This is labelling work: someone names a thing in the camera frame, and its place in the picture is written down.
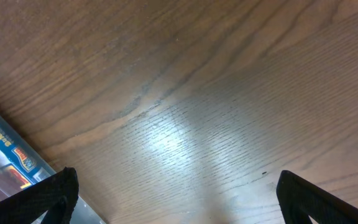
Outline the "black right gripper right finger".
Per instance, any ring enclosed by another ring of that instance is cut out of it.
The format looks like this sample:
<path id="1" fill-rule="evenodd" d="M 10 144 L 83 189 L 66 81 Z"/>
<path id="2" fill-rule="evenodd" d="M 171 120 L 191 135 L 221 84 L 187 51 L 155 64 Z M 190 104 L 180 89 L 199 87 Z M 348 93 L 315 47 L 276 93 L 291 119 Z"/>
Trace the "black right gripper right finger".
<path id="1" fill-rule="evenodd" d="M 276 194 L 286 224 L 358 223 L 358 208 L 289 170 L 281 172 Z"/>

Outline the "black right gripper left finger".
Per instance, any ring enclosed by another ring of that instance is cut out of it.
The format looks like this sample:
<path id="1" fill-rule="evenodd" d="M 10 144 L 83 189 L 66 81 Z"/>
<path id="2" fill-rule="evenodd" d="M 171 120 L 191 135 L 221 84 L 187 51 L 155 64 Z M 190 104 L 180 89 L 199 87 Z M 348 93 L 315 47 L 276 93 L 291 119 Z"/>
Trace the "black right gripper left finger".
<path id="1" fill-rule="evenodd" d="M 32 223 L 41 215 L 42 223 L 69 224 L 78 201 L 76 170 L 62 171 L 0 202 L 0 224 Z"/>

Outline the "blue Kool Fever box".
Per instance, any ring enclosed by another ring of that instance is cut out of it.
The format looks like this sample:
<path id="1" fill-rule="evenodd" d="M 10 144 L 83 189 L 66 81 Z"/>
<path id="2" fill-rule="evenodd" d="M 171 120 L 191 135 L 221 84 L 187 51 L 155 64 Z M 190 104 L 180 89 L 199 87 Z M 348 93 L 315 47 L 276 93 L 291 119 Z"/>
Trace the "blue Kool Fever box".
<path id="1" fill-rule="evenodd" d="M 14 189 L 24 190 L 53 175 L 0 128 L 0 173 Z"/>

